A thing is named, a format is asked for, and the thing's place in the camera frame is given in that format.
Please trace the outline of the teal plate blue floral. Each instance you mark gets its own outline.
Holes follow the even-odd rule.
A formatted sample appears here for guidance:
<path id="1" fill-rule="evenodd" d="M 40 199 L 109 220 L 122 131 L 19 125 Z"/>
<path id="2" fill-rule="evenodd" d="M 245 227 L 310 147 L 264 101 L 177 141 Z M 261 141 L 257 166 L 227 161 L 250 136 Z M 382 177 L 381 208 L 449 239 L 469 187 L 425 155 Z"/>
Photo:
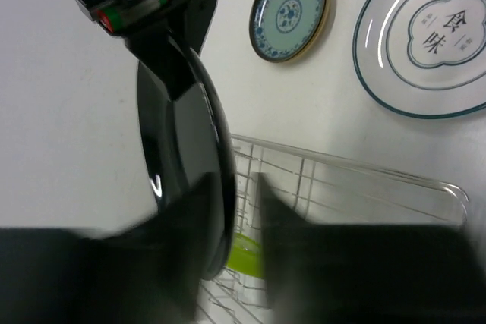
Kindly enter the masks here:
<path id="1" fill-rule="evenodd" d="M 290 61 L 318 35 L 328 0 L 254 0 L 249 19 L 251 46 L 271 63 Z"/>

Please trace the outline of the white plate teal rim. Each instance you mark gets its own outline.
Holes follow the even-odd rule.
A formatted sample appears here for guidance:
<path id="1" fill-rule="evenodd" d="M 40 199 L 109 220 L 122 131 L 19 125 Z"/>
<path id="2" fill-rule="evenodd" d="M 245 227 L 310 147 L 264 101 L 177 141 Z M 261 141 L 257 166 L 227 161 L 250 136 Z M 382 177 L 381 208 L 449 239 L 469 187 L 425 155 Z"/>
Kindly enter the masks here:
<path id="1" fill-rule="evenodd" d="M 379 105 L 411 118 L 485 107 L 485 0 L 366 0 L 355 72 Z"/>

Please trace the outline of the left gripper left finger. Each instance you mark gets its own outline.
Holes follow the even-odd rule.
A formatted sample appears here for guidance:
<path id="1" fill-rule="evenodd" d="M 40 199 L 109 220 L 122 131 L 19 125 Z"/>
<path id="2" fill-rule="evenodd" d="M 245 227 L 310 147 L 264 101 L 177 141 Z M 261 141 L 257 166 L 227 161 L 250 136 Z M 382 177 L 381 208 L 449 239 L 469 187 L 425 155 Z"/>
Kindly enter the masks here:
<path id="1" fill-rule="evenodd" d="M 213 230 L 217 178 L 205 174 L 123 234 L 1 230 L 3 323 L 193 323 Z"/>

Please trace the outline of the black plate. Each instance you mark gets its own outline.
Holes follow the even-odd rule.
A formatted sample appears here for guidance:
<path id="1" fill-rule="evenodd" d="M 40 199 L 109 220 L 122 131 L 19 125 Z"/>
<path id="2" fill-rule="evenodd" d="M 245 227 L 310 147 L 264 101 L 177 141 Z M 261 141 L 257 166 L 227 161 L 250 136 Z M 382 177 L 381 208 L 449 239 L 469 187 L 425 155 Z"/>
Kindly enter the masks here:
<path id="1" fill-rule="evenodd" d="M 199 57 L 200 80 L 177 100 L 137 101 L 148 175 L 159 209 L 208 172 L 218 178 L 203 277 L 211 280 L 226 264 L 236 209 L 236 170 L 225 113 Z"/>

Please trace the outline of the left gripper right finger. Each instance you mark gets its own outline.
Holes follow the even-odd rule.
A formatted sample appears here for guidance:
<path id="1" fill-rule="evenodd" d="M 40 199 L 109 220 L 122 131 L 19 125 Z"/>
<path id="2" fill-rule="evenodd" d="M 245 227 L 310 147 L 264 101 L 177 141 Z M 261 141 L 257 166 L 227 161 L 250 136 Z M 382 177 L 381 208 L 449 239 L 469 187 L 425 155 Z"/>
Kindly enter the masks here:
<path id="1" fill-rule="evenodd" d="M 276 323 L 483 323 L 485 271 L 447 225 L 309 222 L 257 175 L 267 306 Z"/>

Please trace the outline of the lime green plate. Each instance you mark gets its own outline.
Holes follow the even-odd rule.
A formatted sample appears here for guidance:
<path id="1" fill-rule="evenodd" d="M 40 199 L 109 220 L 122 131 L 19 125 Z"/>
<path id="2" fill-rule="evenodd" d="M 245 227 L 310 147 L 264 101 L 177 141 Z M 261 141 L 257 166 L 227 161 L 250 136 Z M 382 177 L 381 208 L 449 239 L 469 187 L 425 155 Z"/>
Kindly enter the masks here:
<path id="1" fill-rule="evenodd" d="M 234 233 L 226 268 L 253 278 L 264 278 L 261 245 L 255 240 Z"/>

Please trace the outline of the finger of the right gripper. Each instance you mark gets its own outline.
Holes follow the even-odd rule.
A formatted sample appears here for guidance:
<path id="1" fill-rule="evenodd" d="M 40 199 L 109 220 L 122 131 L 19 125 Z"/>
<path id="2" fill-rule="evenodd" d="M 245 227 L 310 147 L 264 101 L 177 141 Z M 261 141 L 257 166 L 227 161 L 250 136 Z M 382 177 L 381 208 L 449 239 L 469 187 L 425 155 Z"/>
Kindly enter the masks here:
<path id="1" fill-rule="evenodd" d="M 199 80 L 200 54 L 217 0 L 165 0 L 135 24 L 125 45 L 136 57 L 137 101 L 177 100 Z"/>

